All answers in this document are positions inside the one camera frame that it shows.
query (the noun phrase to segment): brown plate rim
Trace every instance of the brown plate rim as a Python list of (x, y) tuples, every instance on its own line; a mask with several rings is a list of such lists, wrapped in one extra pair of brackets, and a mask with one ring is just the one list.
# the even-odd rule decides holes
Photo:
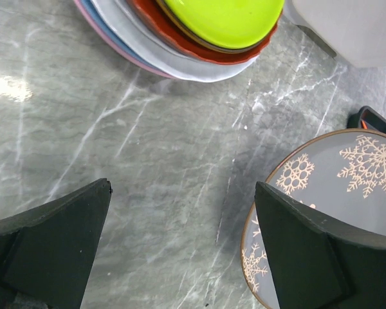
[[(266, 179), (266, 183), (268, 183), (277, 173), (277, 171), (283, 166), (283, 164), (285, 164), (292, 156), (294, 156), (296, 153), (298, 153), (299, 151), (303, 150), (304, 148), (306, 148), (307, 146), (315, 143), (315, 142), (318, 142), (319, 140), (322, 140), (324, 138), (327, 138), (327, 137), (330, 137), (330, 136), (333, 136), (333, 135), (338, 135), (338, 134), (343, 134), (343, 133), (350, 133), (350, 132), (358, 132), (358, 133), (372, 133), (372, 134), (375, 134), (375, 135), (378, 135), (378, 136), (382, 136), (382, 137), (385, 137), (386, 138), (386, 134), (385, 133), (382, 133), (382, 132), (379, 132), (379, 131), (375, 131), (375, 130), (370, 130), (370, 129), (342, 129), (342, 130), (337, 130), (337, 131), (333, 131), (333, 132), (329, 132), (329, 133), (326, 133), (326, 134), (323, 134), (323, 135), (320, 135), (318, 137), (315, 137), (315, 138), (312, 138), (311, 140), (309, 140), (308, 142), (306, 142), (305, 144), (302, 144), (301, 146), (297, 147), (296, 150), (292, 151), (287, 157), (285, 157), (285, 159), (283, 159), (277, 166), (276, 168), (269, 174), (269, 176), (267, 177)], [(243, 255), (242, 255), (242, 250), (243, 250), (243, 243), (244, 243), (244, 237), (245, 237), (245, 233), (247, 231), (247, 228), (248, 228), (248, 224), (249, 224), (249, 221), (250, 221), (250, 214), (253, 212), (253, 209), (255, 207), (255, 202), (252, 203), (252, 206), (250, 207), (250, 210), (249, 210), (249, 213), (247, 215), (247, 218), (246, 218), (246, 222), (244, 224), (244, 227), (243, 227), (243, 231), (242, 231), (242, 237), (241, 237), (241, 241), (240, 241), (240, 264), (241, 264), (241, 267), (242, 267), (242, 272), (243, 272), (243, 276), (244, 276), (244, 280), (246, 280), (246, 283), (247, 283), (247, 286), (249, 288), (249, 290), (251, 291), (251, 293), (254, 295), (254, 297), (256, 297), (256, 299), (263, 305), (265, 306), (267, 309), (272, 309), (271, 307), (269, 307), (266, 303), (264, 303), (264, 301), (255, 293), (253, 293), (253, 289), (252, 287), (250, 286), (249, 282), (247, 281), (246, 279), (246, 276), (244, 274), (244, 268), (243, 268)]]

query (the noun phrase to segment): white plate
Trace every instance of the white plate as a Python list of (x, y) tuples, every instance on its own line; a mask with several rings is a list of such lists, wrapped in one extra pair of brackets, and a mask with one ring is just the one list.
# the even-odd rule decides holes
[(249, 67), (257, 57), (247, 62), (223, 66), (175, 55), (150, 40), (123, 14), (115, 0), (91, 0), (104, 22), (128, 47), (148, 63), (178, 79), (196, 82), (217, 82), (229, 79)]
[(130, 19), (130, 21), (139, 29), (140, 32), (142, 32), (146, 37), (148, 37), (150, 40), (167, 50), (169, 53), (172, 53), (175, 56), (191, 59), (193, 61), (199, 62), (200, 60), (197, 60), (193, 57), (186, 56), (182, 53), (179, 53), (177, 50), (174, 50), (169, 45), (164, 43), (161, 39), (159, 39), (153, 32), (144, 25), (144, 23), (140, 20), (140, 18), (137, 16), (137, 14), (133, 11), (133, 9), (129, 6), (127, 3), (127, 0), (115, 0), (118, 7), (122, 10), (122, 12)]

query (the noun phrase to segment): green plate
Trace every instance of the green plate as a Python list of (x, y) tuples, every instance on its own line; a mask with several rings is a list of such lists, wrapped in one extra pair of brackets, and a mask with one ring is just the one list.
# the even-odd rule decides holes
[(261, 41), (277, 22), (284, 5), (284, 0), (164, 1), (197, 36), (230, 49)]

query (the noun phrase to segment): gray plate with floral pattern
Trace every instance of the gray plate with floral pattern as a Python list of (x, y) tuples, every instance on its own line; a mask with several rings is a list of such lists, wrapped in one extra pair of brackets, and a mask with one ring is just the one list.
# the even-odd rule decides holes
[[(283, 160), (266, 182), (318, 211), (386, 236), (382, 133), (346, 129), (315, 138)], [(254, 296), (267, 308), (279, 309), (254, 204), (243, 230), (241, 263)]]

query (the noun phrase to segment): gray marble surface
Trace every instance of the gray marble surface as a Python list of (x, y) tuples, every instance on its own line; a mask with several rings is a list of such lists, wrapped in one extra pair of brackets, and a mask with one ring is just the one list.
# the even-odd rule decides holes
[(366, 104), (386, 117), (386, 68), (285, 18), (252, 67), (198, 84), (139, 70), (72, 1), (0, 0), (0, 219), (107, 177), (82, 308), (262, 308), (239, 257), (256, 181)]

